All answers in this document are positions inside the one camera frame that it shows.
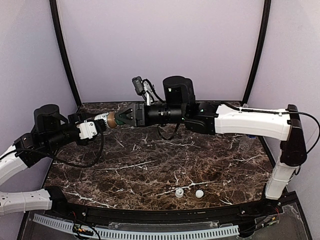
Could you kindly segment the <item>blue label Pocari bottle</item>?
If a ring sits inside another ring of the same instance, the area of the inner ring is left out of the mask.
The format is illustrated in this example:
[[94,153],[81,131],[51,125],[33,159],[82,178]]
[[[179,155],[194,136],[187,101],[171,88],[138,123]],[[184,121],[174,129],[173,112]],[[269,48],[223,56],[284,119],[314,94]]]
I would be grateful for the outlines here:
[[256,138],[254,135],[243,135],[239,142],[239,148],[243,151],[250,150]]

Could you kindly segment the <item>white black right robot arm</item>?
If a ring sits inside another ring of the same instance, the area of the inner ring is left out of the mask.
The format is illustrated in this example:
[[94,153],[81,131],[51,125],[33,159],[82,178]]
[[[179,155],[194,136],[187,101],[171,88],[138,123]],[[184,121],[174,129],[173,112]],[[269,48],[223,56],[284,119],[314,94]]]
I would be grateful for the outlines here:
[[183,76],[163,80],[165,101],[136,102],[115,114],[115,121],[133,127],[183,124],[187,130],[204,135],[242,134],[280,141],[281,155],[268,180],[264,196],[278,200],[294,171],[307,160],[307,150],[298,109],[236,107],[228,103],[197,103],[193,82]]

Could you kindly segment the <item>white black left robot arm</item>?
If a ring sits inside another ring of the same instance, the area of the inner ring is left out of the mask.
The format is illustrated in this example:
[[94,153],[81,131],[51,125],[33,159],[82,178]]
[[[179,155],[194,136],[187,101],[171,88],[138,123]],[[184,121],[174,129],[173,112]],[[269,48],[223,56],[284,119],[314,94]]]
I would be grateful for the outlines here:
[[[56,104],[43,105],[34,113],[34,126],[18,139],[0,156],[0,182],[31,168],[44,158],[76,168],[90,168],[95,165],[102,152],[87,164],[75,164],[57,158],[57,151],[70,143],[85,146],[102,136],[107,129],[127,124],[124,114],[110,111],[101,114],[73,113],[64,117]],[[34,210],[63,208],[67,199],[58,186],[49,186],[27,192],[1,192],[0,214]]]

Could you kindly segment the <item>green lid brown jar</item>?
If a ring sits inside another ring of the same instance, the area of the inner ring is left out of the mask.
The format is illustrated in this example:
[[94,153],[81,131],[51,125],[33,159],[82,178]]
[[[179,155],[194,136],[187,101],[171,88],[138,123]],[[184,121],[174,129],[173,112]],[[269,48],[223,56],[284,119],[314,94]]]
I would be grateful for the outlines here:
[[110,129],[113,129],[117,126],[121,126],[125,124],[123,121],[116,119],[116,113],[114,111],[98,114],[93,119],[95,121],[103,120],[106,127]]

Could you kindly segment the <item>white ribbed bottle cap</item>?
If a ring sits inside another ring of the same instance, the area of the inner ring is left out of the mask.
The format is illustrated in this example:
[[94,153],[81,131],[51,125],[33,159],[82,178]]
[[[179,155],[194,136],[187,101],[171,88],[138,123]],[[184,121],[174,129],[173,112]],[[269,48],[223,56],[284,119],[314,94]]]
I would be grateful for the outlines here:
[[175,190],[175,196],[177,197],[177,198],[182,198],[183,196],[184,196],[184,190],[182,189],[182,188],[177,188],[176,190]]

